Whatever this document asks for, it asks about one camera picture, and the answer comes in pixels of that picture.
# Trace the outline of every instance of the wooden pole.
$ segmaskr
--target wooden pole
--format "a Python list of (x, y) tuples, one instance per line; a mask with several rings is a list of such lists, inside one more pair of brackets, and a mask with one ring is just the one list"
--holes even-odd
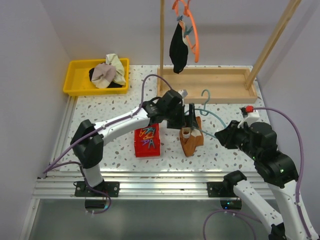
[(301, 0), (290, 0), (288, 6), (284, 10), (280, 20), (278, 21), (273, 33), (269, 37), (268, 41), (266, 42), (262, 52), (260, 53), (257, 61), (255, 62), (251, 73), (249, 74), (248, 78), (245, 80), (245, 88), (248, 90), (254, 80), (256, 79), (261, 67), (267, 60), (269, 54), (271, 53), (272, 49), (276, 45), (278, 39), (280, 38), (282, 32), (285, 30), (289, 20), (295, 13), (296, 9), (298, 8)]
[(160, 76), (164, 75), (164, 45), (165, 45), (165, 0), (160, 7)]

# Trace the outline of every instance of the yellow plastic tray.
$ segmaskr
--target yellow plastic tray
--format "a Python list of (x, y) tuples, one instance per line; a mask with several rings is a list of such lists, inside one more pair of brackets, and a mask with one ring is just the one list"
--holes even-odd
[(89, 78), (89, 70), (106, 59), (73, 60), (69, 63), (63, 86), (63, 92), (70, 96), (126, 94), (129, 88), (128, 58), (120, 58), (124, 67), (125, 86), (119, 88), (97, 88)]

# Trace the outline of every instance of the red box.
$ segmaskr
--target red box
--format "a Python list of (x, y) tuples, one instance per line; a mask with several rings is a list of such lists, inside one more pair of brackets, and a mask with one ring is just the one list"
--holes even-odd
[[(146, 134), (147, 131), (144, 130), (147, 128), (155, 128), (155, 132)], [(154, 146), (150, 144), (149, 147), (150, 140), (153, 141)], [(134, 130), (134, 151), (137, 158), (160, 156), (160, 145), (158, 123)]]

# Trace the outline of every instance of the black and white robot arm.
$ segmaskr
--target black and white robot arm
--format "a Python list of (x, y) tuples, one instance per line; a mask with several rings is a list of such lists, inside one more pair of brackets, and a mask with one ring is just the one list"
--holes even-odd
[(295, 198), (298, 172), (293, 160), (278, 150), (277, 134), (269, 124), (256, 122), (259, 119), (257, 111), (247, 112), (243, 108), (242, 114), (243, 121), (231, 121), (215, 136), (227, 149), (239, 149), (254, 160), (254, 166), (271, 189), (281, 214), (257, 193), (240, 171), (224, 176), (224, 187), (241, 198), (257, 215), (269, 233), (269, 240), (320, 239), (300, 197), (299, 206), (311, 237), (303, 226)]
[(91, 123), (88, 119), (84, 120), (75, 132), (71, 144), (86, 134), (101, 129), (72, 148), (81, 162), (88, 184), (95, 190), (103, 192), (104, 180), (99, 162), (103, 158), (104, 146), (115, 138), (162, 121), (167, 121), (169, 129), (197, 128), (194, 104), (189, 104), (189, 113), (185, 115), (184, 97), (186, 95), (185, 90), (178, 92), (171, 89), (162, 97), (144, 101), (139, 107), (113, 119), (96, 123)]

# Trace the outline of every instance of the terrazzo surface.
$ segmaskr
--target terrazzo surface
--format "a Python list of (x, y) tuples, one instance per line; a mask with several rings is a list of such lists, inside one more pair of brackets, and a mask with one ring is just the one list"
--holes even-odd
[[(129, 70), (129, 90), (123, 95), (81, 96), (77, 99), (72, 123), (65, 148), (79, 124), (86, 119), (91, 122), (101, 122), (125, 114), (137, 107), (141, 100), (142, 80), (148, 74), (157, 73), (157, 65), (131, 65)], [(264, 106), (257, 81), (254, 81), (258, 99), (255, 107)], [(157, 80), (151, 77), (145, 83), (144, 100), (149, 100), (157, 94)], [(228, 125), (231, 120), (240, 121), (240, 112), (244, 104), (207, 104), (206, 109), (216, 113)], [(202, 129), (214, 134), (222, 130), (221, 123), (212, 115), (201, 116)], [(266, 111), (260, 111), (260, 120), (269, 122)], [(255, 172), (254, 164), (249, 157), (238, 150), (227, 150), (218, 140), (204, 135), (204, 146), (199, 146), (193, 156), (186, 157), (179, 141), (179, 131), (166, 128), (166, 123), (160, 124), (161, 156), (135, 157), (134, 132), (122, 135), (108, 143), (103, 149), (103, 159), (100, 162), (102, 171), (126, 172), (231, 172), (242, 170)], [(77, 161), (73, 152), (69, 152), (60, 162)], [(60, 171), (79, 171), (76, 165), (62, 166)]]

